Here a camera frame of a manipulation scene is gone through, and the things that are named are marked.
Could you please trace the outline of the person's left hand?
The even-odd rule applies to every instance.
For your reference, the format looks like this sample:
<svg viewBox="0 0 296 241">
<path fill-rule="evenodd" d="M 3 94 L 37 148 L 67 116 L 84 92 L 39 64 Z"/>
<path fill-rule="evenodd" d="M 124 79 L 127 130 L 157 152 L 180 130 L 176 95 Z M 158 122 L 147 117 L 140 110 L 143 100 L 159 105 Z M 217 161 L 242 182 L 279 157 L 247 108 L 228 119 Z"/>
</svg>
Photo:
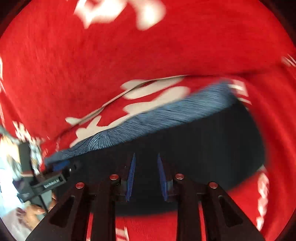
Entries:
<svg viewBox="0 0 296 241">
<path fill-rule="evenodd" d="M 47 214 L 56 205 L 56 203 L 56 196 L 55 194 L 52 194 L 52 200 L 47 208 L 48 211 L 35 204 L 29 204 L 25 209 L 17 208 L 16 216 L 18 222 L 29 230 L 33 230 L 40 222 L 38 215 Z"/>
</svg>

